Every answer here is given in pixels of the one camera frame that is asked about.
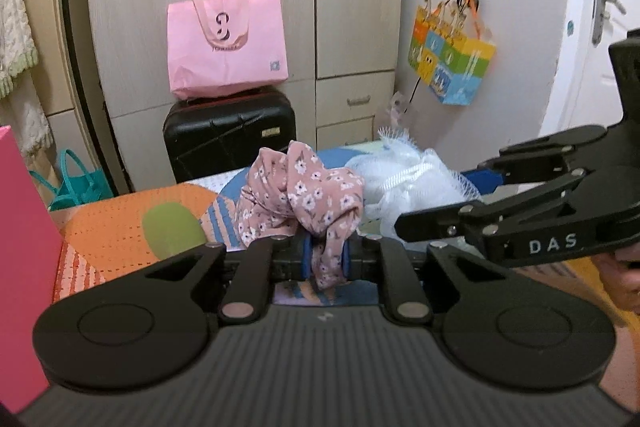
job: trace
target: white mesh bag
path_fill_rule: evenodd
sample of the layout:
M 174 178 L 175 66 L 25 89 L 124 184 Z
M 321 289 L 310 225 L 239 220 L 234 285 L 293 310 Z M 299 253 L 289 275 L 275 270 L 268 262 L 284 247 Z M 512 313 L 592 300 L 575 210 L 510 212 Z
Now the white mesh bag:
M 394 228 L 400 214 L 480 198 L 469 180 L 447 168 L 433 149 L 420 151 L 407 132 L 381 130 L 380 138 L 382 151 L 346 164 L 364 178 L 365 215 L 380 219 L 380 234 L 401 241 Z

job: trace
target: gift bag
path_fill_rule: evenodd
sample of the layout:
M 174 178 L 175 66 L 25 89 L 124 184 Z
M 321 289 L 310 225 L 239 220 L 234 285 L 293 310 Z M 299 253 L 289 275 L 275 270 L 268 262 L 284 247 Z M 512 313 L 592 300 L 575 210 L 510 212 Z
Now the gift bag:
M 31 344 L 50 306 L 62 237 L 20 156 L 0 128 L 0 402 L 17 412 L 48 386 Z
M 418 72 L 418 67 L 423 62 L 424 45 L 429 30 L 438 24 L 438 16 L 442 4 L 435 11 L 431 11 L 431 0 L 424 0 L 424 6 L 418 6 L 415 14 L 414 31 L 409 45 L 409 65 Z
M 179 99 L 226 97 L 289 76 L 280 0 L 189 0 L 167 10 L 167 65 Z
M 68 170 L 67 158 L 76 163 L 81 173 L 79 176 L 71 176 Z M 102 169 L 89 172 L 76 153 L 65 149 L 59 158 L 62 184 L 59 188 L 53 187 L 46 179 L 35 171 L 30 171 L 31 176 L 40 184 L 49 189 L 53 194 L 53 200 L 49 204 L 50 211 L 68 209 L 77 205 L 95 203 L 113 197 L 113 192 Z
M 457 12 L 453 24 L 444 22 L 436 30 L 430 30 L 426 37 L 428 71 L 433 70 L 429 85 L 443 104 L 471 104 L 495 54 L 495 44 L 486 40 L 490 34 L 479 20 L 475 1 L 468 0 L 468 6 L 475 37 L 466 34 L 464 10 Z

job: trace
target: cabinet door handle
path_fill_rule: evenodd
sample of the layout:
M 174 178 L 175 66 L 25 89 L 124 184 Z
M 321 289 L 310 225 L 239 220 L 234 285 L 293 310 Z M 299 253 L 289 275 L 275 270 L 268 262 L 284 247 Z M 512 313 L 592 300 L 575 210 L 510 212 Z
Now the cabinet door handle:
M 367 95 L 366 97 L 360 97 L 359 99 L 347 99 L 347 104 L 350 108 L 353 106 L 364 106 L 371 101 L 371 95 Z

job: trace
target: door handle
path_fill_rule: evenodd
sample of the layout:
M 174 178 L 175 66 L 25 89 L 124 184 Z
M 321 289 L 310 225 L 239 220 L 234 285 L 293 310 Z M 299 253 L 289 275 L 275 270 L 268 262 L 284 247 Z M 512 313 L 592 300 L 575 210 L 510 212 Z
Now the door handle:
M 623 16 L 626 16 L 626 8 L 625 5 L 623 5 L 620 0 L 604 0 L 605 3 L 613 3 L 615 5 L 615 7 L 620 11 L 620 14 L 622 14 Z

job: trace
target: floral pink fabric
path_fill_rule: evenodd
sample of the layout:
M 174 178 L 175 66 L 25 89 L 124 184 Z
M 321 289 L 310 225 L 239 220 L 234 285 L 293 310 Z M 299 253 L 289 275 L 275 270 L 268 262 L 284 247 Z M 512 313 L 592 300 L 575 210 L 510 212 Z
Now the floral pink fabric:
M 286 154 L 260 149 L 236 205 L 234 229 L 248 246 L 268 235 L 293 235 L 300 225 L 324 239 L 313 249 L 319 289 L 346 282 L 342 247 L 362 216 L 362 178 L 347 168 L 325 169 L 314 151 L 290 142 Z

